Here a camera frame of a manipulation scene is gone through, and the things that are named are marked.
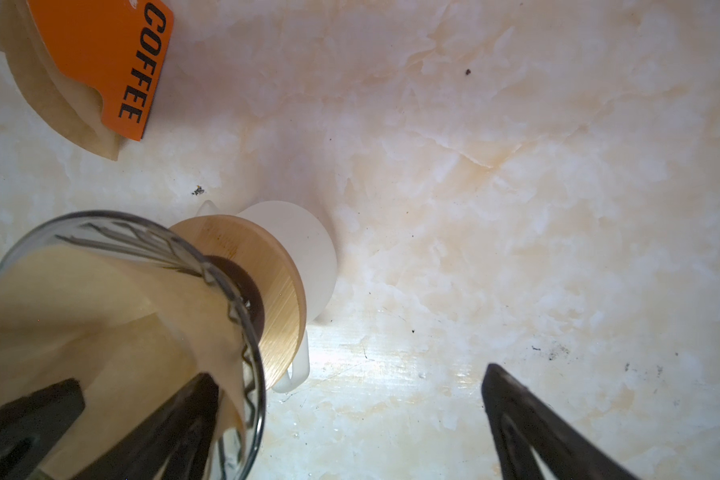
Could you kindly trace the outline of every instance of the marble surface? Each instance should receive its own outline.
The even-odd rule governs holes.
[[[318,216],[336,292],[252,478],[499,478],[489,362],[635,474],[720,478],[720,0],[166,3],[117,162],[0,53],[0,257],[74,210]]]

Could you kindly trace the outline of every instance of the black lettering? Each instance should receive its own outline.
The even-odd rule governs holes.
[[[144,52],[142,52],[141,50],[136,50],[136,58],[144,62],[144,66],[142,67],[144,69],[144,72],[146,72],[146,66],[149,65],[152,67],[152,75],[155,74],[155,67],[157,66],[157,63],[155,63],[152,58],[144,55]]]
[[[163,33],[166,30],[166,16],[160,11],[158,7],[152,4],[152,2],[147,3],[144,7],[144,18],[146,18],[146,23],[152,25],[152,18],[150,18],[150,12],[153,12],[157,17],[163,21],[162,25],[157,26],[157,33]]]
[[[130,120],[134,115],[138,115],[138,116],[136,117],[136,123],[139,123],[139,122],[141,121],[141,110],[139,110],[138,108],[134,107],[133,105],[122,104],[122,105],[120,106],[120,114],[117,115],[117,116],[120,117],[120,118],[122,118],[124,111],[128,112],[128,119],[129,119],[129,120]]]
[[[152,38],[153,42],[157,44],[156,47],[153,47],[149,43],[147,43],[144,40],[144,35],[146,35],[149,38]],[[160,54],[160,48],[162,47],[162,43],[160,42],[160,37],[157,36],[157,33],[152,32],[147,27],[144,27],[141,29],[141,47],[148,51],[149,53],[152,53],[155,57]]]
[[[146,94],[141,90],[136,90],[135,88],[131,87],[130,85],[125,86],[125,95],[123,95],[123,100],[128,100],[128,94],[131,94],[134,96],[134,103],[136,100],[141,98],[141,106],[143,107],[146,103]]]
[[[144,90],[146,90],[146,91],[150,90],[150,85],[152,85],[152,78],[150,78],[147,75],[144,75],[143,73],[139,72],[135,68],[132,68],[130,70],[130,74],[132,74],[133,76],[135,76],[136,78],[139,79],[139,86],[141,86],[141,84],[146,84],[146,88]]]

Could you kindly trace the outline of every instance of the wooden base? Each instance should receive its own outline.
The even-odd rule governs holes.
[[[259,350],[269,389],[288,370],[304,336],[306,295],[296,264],[274,236],[237,216],[195,216],[170,229],[203,255],[234,262],[256,284],[264,304]]]

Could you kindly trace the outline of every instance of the orange sign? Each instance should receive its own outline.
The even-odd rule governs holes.
[[[95,88],[101,121],[141,140],[157,89],[173,13],[160,0],[28,0],[61,73]]]

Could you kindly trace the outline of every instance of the marble countertop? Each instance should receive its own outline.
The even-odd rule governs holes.
[[[489,362],[635,474],[720,478],[720,0],[166,3],[117,162],[0,53],[0,258],[75,210],[313,212],[336,292],[252,478],[499,478]]]

